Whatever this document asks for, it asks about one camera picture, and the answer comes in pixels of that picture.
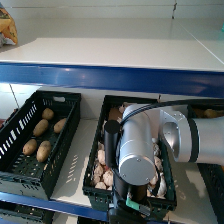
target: blue shelf edge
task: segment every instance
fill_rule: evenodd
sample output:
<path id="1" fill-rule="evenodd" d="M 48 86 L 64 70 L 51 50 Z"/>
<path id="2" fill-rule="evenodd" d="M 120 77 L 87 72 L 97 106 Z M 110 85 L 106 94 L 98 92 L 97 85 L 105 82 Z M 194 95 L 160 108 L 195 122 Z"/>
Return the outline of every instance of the blue shelf edge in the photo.
<path id="1" fill-rule="evenodd" d="M 54 201 L 54 200 L 47 201 L 47 200 L 42 200 L 38 198 L 9 194 L 4 192 L 0 192 L 0 200 L 5 202 L 21 204 L 21 205 L 27 205 L 31 207 L 37 207 L 37 208 L 60 212 L 60 213 L 82 216 L 85 218 L 91 218 L 91 219 L 96 219 L 101 221 L 108 220 L 107 212 L 93 210 L 92 208 L 63 203 L 63 202 Z"/>
<path id="2" fill-rule="evenodd" d="M 224 72 L 0 63 L 0 82 L 224 98 Z"/>

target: white surface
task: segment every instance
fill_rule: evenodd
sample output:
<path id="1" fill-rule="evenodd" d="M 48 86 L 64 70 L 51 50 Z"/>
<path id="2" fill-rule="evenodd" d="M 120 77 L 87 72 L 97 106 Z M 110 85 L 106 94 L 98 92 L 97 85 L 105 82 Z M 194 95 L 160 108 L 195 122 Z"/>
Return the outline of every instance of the white surface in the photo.
<path id="1" fill-rule="evenodd" d="M 181 6 L 223 5 L 223 4 L 224 4 L 223 0 L 177 0 L 177 5 L 181 5 Z"/>
<path id="2" fill-rule="evenodd" d="M 57 8 L 7 8 L 15 19 L 68 18 L 171 18 L 173 6 L 100 6 Z"/>
<path id="3" fill-rule="evenodd" d="M 77 221 L 78 218 L 76 216 L 56 212 L 52 224 L 76 224 Z"/>
<path id="4" fill-rule="evenodd" d="M 175 0 L 1 0 L 4 7 L 62 7 L 62 6 L 141 6 L 141 5 L 173 5 Z"/>
<path id="5" fill-rule="evenodd" d="M 171 152 L 169 152 L 169 160 L 176 189 L 177 207 L 175 211 L 169 212 L 165 219 L 178 223 L 216 224 L 216 216 L 197 165 L 177 163 Z"/>
<path id="6" fill-rule="evenodd" d="M 0 119 L 7 119 L 18 108 L 12 93 L 0 92 Z"/>
<path id="7" fill-rule="evenodd" d="M 0 83 L 0 92 L 11 93 L 12 90 L 10 88 L 10 85 L 6 83 Z"/>
<path id="8" fill-rule="evenodd" d="M 208 51 L 212 52 L 224 64 L 224 1 L 223 19 L 178 19 L 177 21 Z"/>
<path id="9" fill-rule="evenodd" d="M 224 71 L 171 19 L 38 19 L 16 26 L 19 45 L 0 49 L 0 61 Z"/>
<path id="10" fill-rule="evenodd" d="M 22 18 L 171 18 L 174 0 L 3 0 L 15 19 Z"/>
<path id="11" fill-rule="evenodd" d="M 224 18 L 222 5 L 178 5 L 175 18 Z"/>
<path id="12" fill-rule="evenodd" d="M 97 123 L 94 120 L 80 121 L 52 199 L 91 206 L 88 197 L 82 193 L 82 184 Z M 197 165 L 175 163 L 172 156 L 170 162 L 176 187 L 177 209 L 169 212 L 165 220 L 192 224 L 217 223 Z"/>
<path id="13" fill-rule="evenodd" d="M 25 93 L 25 94 L 33 94 L 37 91 L 40 86 L 34 85 L 20 85 L 20 84 L 11 84 L 14 93 Z"/>
<path id="14" fill-rule="evenodd" d="M 80 120 L 51 199 L 91 207 L 82 186 L 97 123 Z"/>

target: black plastic crate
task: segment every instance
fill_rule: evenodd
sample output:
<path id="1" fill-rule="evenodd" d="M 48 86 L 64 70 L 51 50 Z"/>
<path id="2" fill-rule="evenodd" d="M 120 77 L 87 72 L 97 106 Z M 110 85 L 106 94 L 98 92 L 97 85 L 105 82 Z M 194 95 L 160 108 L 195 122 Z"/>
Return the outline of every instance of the black plastic crate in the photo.
<path id="1" fill-rule="evenodd" d="M 57 182 L 64 159 L 80 120 L 81 94 L 36 91 L 0 131 L 0 191 L 49 199 Z M 48 130 L 40 137 L 33 129 L 42 119 L 45 108 L 54 111 Z M 67 117 L 60 132 L 55 134 L 54 124 Z M 49 140 L 52 146 L 48 159 L 39 163 L 36 152 L 31 156 L 22 153 L 31 139 L 38 146 Z"/>
<path id="2" fill-rule="evenodd" d="M 14 109 L 13 113 L 2 123 L 2 125 L 0 123 L 0 130 L 13 118 L 17 111 L 18 109 Z"/>
<path id="3" fill-rule="evenodd" d="M 194 105 L 193 108 L 224 110 L 224 105 Z M 188 118 L 197 118 L 193 108 L 190 105 L 188 106 Z M 205 182 L 217 221 L 218 223 L 224 223 L 224 171 L 220 165 L 216 164 L 198 163 L 197 165 Z"/>
<path id="4" fill-rule="evenodd" d="M 101 140 L 101 129 L 104 120 L 108 118 L 109 111 L 112 107 L 118 107 L 123 104 L 123 102 L 128 103 L 138 103 L 138 104 L 152 104 L 156 103 L 155 99 L 144 99 L 135 97 L 122 97 L 122 96 L 105 96 L 104 103 L 101 109 L 101 114 L 92 145 L 92 150 L 89 156 L 88 166 L 85 172 L 83 181 L 83 192 L 89 197 L 91 206 L 93 209 L 107 211 L 109 204 L 113 200 L 112 191 L 96 189 L 90 185 L 91 177 L 93 173 L 95 156 L 98 149 L 98 141 Z M 176 192 L 174 187 L 174 182 L 171 173 L 171 167 L 169 163 L 168 154 L 164 144 L 160 143 L 161 158 L 163 160 L 164 167 L 164 177 L 167 184 L 167 193 L 165 195 L 166 199 L 149 197 L 149 201 L 153 207 L 153 213 L 161 220 L 169 210 L 174 210 L 176 208 Z"/>
<path id="5" fill-rule="evenodd" d="M 78 217 L 77 224 L 109 224 L 109 222 L 103 222 L 103 221 L 98 221 L 94 219 Z"/>
<path id="6" fill-rule="evenodd" d="M 0 202 L 0 218 L 21 224 L 51 224 L 54 212 L 18 205 L 9 202 Z"/>

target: shelf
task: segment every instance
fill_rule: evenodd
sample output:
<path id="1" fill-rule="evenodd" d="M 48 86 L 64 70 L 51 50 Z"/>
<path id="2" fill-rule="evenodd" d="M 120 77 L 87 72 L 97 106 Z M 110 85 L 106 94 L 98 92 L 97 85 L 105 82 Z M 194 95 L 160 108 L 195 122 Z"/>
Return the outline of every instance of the shelf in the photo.
<path id="1" fill-rule="evenodd" d="M 107 213 L 91 209 L 87 196 L 82 193 L 84 172 L 97 123 L 96 120 L 81 119 L 50 201 L 0 192 L 1 200 L 106 221 Z M 176 163 L 170 153 L 169 157 L 177 208 L 170 211 L 165 220 L 193 224 L 217 223 L 197 165 Z"/>
<path id="2" fill-rule="evenodd" d="M 0 49 L 0 82 L 223 98 L 223 20 L 212 24 L 18 19 L 19 45 Z"/>

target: white wall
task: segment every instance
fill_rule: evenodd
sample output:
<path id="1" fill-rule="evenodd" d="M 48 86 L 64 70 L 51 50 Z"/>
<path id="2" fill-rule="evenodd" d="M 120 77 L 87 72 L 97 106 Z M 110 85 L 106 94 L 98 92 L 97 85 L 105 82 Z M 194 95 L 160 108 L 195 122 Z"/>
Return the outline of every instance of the white wall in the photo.
<path id="1" fill-rule="evenodd" d="M 7 119 L 18 108 L 9 84 L 0 83 L 0 119 Z"/>
<path id="2" fill-rule="evenodd" d="M 25 103 L 26 99 L 28 99 L 31 96 L 31 94 L 36 90 L 81 93 L 82 94 L 81 118 L 86 119 L 99 118 L 105 95 L 132 96 L 132 97 L 142 97 L 152 99 L 158 99 L 160 95 L 159 93 L 124 92 L 124 91 L 62 88 L 62 87 L 49 87 L 49 86 L 39 87 L 33 85 L 19 85 L 19 84 L 12 84 L 11 86 L 20 107 Z M 2 110 L 0 110 L 0 119 L 6 119 L 13 112 L 13 109 L 17 108 L 17 105 L 15 103 L 15 100 L 11 93 L 11 89 L 9 88 L 8 84 L 0 84 L 0 91 L 5 91 L 2 93 L 2 95 L 4 95 L 3 103 L 5 104 L 5 106 L 2 108 Z M 161 94 L 160 99 L 161 101 L 169 101 L 169 100 L 194 99 L 194 98 L 199 97 Z M 181 111 L 185 115 L 187 114 L 186 106 L 176 106 L 175 110 Z"/>
<path id="3" fill-rule="evenodd" d="M 19 18 L 224 18 L 224 0 L 1 0 Z"/>

